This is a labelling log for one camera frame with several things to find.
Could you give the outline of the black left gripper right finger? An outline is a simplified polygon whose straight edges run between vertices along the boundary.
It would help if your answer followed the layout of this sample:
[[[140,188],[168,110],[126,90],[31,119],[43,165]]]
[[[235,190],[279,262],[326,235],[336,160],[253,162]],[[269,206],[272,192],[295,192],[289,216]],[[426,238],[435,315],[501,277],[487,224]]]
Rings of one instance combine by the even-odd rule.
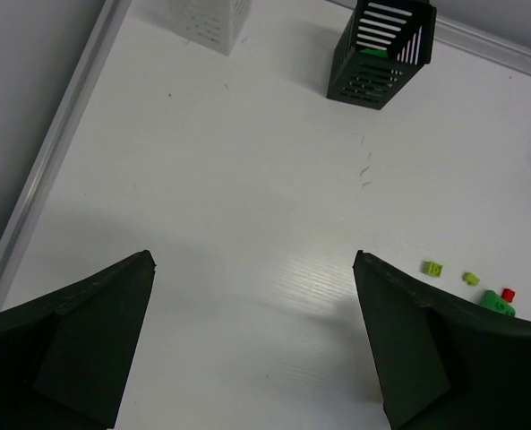
[[[393,429],[531,429],[531,322],[359,251],[353,266]]]

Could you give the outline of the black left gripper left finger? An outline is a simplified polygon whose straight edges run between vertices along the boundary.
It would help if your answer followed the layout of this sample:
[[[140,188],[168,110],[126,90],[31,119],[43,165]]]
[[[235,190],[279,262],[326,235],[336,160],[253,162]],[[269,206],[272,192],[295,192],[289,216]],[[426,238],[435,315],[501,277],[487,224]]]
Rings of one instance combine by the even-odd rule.
[[[147,250],[0,312],[0,429],[112,429],[150,301]]]

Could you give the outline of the green square lego brick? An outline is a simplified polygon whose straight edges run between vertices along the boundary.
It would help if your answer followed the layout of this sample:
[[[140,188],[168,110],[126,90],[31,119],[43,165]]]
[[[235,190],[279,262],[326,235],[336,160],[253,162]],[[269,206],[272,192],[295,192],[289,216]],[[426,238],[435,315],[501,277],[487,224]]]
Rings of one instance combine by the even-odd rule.
[[[493,290],[485,290],[482,298],[480,299],[479,305],[485,309],[492,310],[499,314],[505,314],[511,317],[516,316],[514,307]]]

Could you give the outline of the green rounded end lego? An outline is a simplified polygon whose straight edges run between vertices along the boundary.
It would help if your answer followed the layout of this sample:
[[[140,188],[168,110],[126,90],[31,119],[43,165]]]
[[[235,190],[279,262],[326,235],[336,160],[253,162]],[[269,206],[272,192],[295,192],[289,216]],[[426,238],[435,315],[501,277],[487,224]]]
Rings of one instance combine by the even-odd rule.
[[[384,58],[384,59],[389,58],[389,55],[386,49],[364,47],[360,49],[358,53],[363,56],[370,56],[370,57],[377,57],[377,58]]]

